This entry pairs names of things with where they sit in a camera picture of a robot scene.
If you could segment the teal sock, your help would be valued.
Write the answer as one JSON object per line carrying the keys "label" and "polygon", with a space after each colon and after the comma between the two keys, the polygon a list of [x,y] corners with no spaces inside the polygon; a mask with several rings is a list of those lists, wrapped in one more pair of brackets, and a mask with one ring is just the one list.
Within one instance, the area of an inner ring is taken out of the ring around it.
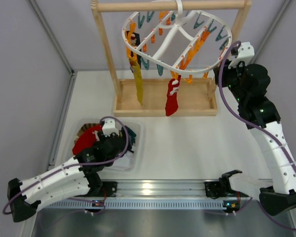
{"label": "teal sock", "polygon": [[136,143],[137,134],[128,126],[126,126],[129,135],[129,146],[132,147]]}

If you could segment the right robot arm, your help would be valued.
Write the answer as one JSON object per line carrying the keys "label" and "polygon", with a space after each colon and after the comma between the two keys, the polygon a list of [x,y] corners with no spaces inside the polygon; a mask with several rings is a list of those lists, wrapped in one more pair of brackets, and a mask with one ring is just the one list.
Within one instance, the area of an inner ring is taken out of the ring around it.
{"label": "right robot arm", "polygon": [[286,143],[281,117],[266,96],[271,79],[267,69],[243,61],[230,66],[226,60],[214,69],[215,83],[228,88],[238,103],[236,117],[246,124],[256,140],[271,175],[264,182],[233,170],[223,174],[226,192],[241,192],[258,200],[263,210],[275,216],[296,208],[296,163]]}

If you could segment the white round clip hanger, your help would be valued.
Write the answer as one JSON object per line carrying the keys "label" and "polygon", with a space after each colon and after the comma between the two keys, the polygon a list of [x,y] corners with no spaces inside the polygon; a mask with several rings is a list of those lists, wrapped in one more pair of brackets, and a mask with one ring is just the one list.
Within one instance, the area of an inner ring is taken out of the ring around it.
{"label": "white round clip hanger", "polygon": [[[132,33],[140,45],[128,43]],[[184,76],[203,75],[215,68],[230,47],[233,35],[219,17],[203,10],[135,11],[122,26],[122,38],[140,68],[156,67]]]}

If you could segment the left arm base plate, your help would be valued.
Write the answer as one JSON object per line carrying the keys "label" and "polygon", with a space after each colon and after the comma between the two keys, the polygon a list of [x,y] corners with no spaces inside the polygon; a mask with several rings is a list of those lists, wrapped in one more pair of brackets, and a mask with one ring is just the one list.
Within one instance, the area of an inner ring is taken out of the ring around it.
{"label": "left arm base plate", "polygon": [[89,197],[97,197],[97,198],[112,198],[116,196],[117,191],[117,182],[115,181],[104,181],[102,187],[99,189],[92,191],[88,194]]}

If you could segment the red sock with white pattern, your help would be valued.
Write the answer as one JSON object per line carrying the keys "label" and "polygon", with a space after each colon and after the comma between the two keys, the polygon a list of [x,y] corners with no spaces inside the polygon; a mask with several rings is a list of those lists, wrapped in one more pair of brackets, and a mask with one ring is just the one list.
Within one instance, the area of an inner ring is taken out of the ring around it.
{"label": "red sock with white pattern", "polygon": [[180,88],[181,75],[177,79],[171,79],[168,83],[167,100],[165,104],[165,114],[167,117],[173,115],[178,110],[177,92]]}

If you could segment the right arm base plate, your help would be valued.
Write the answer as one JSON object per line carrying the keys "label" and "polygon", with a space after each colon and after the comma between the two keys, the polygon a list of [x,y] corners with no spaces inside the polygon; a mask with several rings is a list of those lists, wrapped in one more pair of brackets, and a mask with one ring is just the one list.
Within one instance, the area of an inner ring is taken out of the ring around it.
{"label": "right arm base plate", "polygon": [[217,199],[217,198],[237,198],[238,194],[236,191],[232,191],[224,182],[220,181],[207,181],[204,182],[206,197]]}

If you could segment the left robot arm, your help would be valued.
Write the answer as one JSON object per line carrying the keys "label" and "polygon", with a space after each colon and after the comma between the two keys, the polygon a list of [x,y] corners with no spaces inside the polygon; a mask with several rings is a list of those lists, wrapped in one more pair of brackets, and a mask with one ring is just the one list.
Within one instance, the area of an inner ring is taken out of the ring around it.
{"label": "left robot arm", "polygon": [[73,147],[73,157],[64,164],[34,178],[8,182],[7,197],[15,223],[25,221],[55,202],[74,196],[94,197],[103,190],[99,171],[112,160],[130,151],[136,134],[105,137],[101,131],[83,133]]}

